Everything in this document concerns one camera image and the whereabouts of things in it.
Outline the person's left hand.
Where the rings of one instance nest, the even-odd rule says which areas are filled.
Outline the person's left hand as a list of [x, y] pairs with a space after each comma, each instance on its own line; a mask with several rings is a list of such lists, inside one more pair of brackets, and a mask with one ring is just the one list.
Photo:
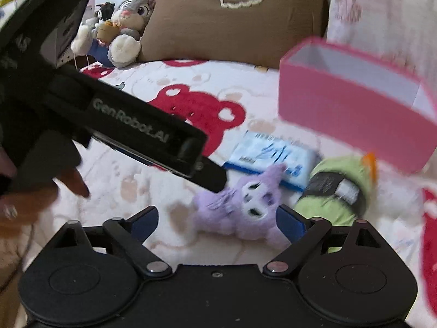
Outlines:
[[[56, 178], [72, 193], [87, 198], [90, 191], [80, 172], [68, 167], [59, 156], [45, 156], [41, 162], [46, 167], [59, 166]], [[30, 187], [22, 192], [11, 192], [1, 197], [1, 238], [11, 239], [21, 235], [24, 227], [39, 220], [41, 212], [50, 207], [58, 198], [58, 186], [55, 182]]]

